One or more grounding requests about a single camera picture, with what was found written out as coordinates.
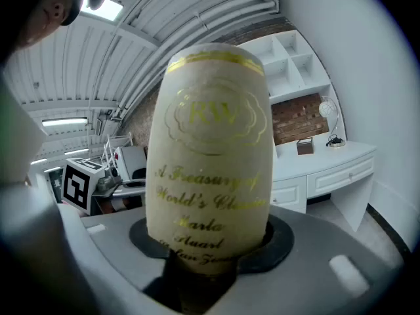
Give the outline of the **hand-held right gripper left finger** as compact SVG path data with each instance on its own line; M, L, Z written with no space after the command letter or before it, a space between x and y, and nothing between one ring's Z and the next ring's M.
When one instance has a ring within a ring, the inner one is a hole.
M129 229L129 239L145 256L153 259L168 259L171 250L148 234L146 218L136 221Z

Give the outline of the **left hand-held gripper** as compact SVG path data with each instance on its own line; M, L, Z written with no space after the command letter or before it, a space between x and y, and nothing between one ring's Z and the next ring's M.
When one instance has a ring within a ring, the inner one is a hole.
M61 200L91 215L93 196L108 197L119 183L120 176L115 167L105 167L80 157L69 158L62 174Z

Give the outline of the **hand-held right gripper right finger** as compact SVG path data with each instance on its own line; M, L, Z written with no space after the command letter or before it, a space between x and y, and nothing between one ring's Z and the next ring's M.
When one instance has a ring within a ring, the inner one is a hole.
M294 233L279 217L269 214L262 243L237 261L237 273L263 273L276 268L291 252Z

